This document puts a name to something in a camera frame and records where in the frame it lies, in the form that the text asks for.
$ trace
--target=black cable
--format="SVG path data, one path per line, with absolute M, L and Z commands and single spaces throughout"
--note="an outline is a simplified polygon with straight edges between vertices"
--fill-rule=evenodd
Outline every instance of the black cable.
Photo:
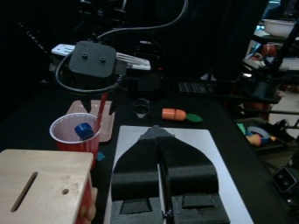
M 153 32 L 153 31 L 161 30 L 163 28 L 173 25 L 183 18 L 184 14 L 187 12 L 187 9 L 188 9 L 188 0 L 184 0 L 183 7 L 181 7 L 181 13 L 177 16 L 177 18 L 172 22 L 169 22 L 168 24 L 161 24 L 161 25 L 149 26 L 149 27 L 120 28 L 120 29 L 116 29 L 113 31 L 107 31 L 105 33 L 103 33 L 101 35 L 97 36 L 97 40 L 100 42 L 100 40 L 105 36 L 111 36 L 111 35 L 124 33 L 124 32 Z M 87 89 L 79 89 L 79 88 L 73 88 L 73 87 L 69 87 L 69 86 L 64 85 L 60 81 L 60 74 L 61 74 L 61 69 L 63 69 L 64 65 L 67 64 L 67 60 L 71 58 L 71 55 L 72 55 L 72 53 L 69 53 L 63 58 L 60 64 L 57 65 L 56 71 L 55 71 L 55 80 L 63 88 L 65 88 L 71 92 L 80 93 L 80 94 L 84 94 L 84 95 L 100 95 L 100 94 L 104 94 L 104 93 L 111 92 L 115 89 L 117 89 L 117 87 L 121 84 L 123 79 L 124 79 L 124 77 L 121 75 L 117 77 L 116 83 L 113 85 L 111 85 L 109 87 L 104 87 L 101 89 L 87 90 Z
M 119 33 L 128 33 L 128 32 L 155 32 L 155 31 L 159 31 L 163 28 L 169 27 L 171 25 L 173 25 L 183 18 L 184 14 L 187 12 L 187 9 L 188 9 L 188 0 L 184 0 L 183 7 L 181 7 L 181 13 L 177 16 L 177 18 L 173 21 L 171 21 L 168 24 L 161 24 L 161 25 L 149 26 L 149 27 L 133 27 L 133 28 L 120 28 L 120 29 L 115 29 L 112 31 L 107 31 L 103 34 L 100 34 L 97 36 L 97 40 L 100 41 L 107 36 L 116 35 Z

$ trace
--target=wooden block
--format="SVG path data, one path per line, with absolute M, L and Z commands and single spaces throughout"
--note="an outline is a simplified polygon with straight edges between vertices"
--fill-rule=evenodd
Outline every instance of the wooden block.
M 83 223 L 77 214 L 83 200 L 91 201 L 91 164 L 87 152 L 4 150 L 0 223 Z

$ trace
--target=red plastic cup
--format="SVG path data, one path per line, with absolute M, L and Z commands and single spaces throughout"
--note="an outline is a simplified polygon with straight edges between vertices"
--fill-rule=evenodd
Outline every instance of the red plastic cup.
M 91 169 L 96 165 L 99 154 L 99 131 L 93 137 L 81 140 L 75 127 L 81 123 L 88 123 L 93 128 L 97 118 L 87 113 L 73 113 L 61 116 L 51 125 L 51 137 L 56 141 L 60 151 L 81 151 L 93 154 L 93 162 Z

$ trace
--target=black table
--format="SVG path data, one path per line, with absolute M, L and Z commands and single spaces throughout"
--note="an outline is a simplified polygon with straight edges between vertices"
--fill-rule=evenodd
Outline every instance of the black table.
M 165 96 L 151 100 L 149 116 L 137 120 L 132 112 L 133 100 L 127 93 L 108 95 L 117 99 L 112 138 L 99 148 L 105 159 L 97 162 L 91 172 L 97 188 L 97 215 L 92 223 L 103 223 L 117 133 L 121 125 L 165 128 L 205 129 L 209 131 L 229 175 L 255 223 L 289 223 L 287 207 L 275 189 L 271 174 L 248 144 L 237 125 L 220 104 L 208 99 L 188 99 Z M 0 123 L 0 151 L 4 149 L 56 150 L 49 135 L 52 122 L 63 116 L 80 96 L 67 93 L 52 85 L 43 84 L 31 98 Z M 172 122 L 161 119 L 163 108 L 177 108 L 197 114 L 203 123 Z

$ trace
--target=dark background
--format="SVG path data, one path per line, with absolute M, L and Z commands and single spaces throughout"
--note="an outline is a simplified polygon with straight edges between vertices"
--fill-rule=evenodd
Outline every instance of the dark background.
M 0 4 L 0 116 L 5 117 L 52 76 L 51 49 L 57 44 L 75 45 L 88 38 L 89 30 L 73 32 L 83 21 L 77 0 Z M 168 23 L 181 7 L 183 0 L 129 0 L 123 26 Z M 219 80 L 235 80 L 265 7 L 267 0 L 191 0 L 188 13 L 175 26 L 155 33 L 117 35 L 113 46 L 121 53 L 133 53 L 139 40 L 149 39 L 161 53 L 163 75 L 199 78 L 212 69 Z

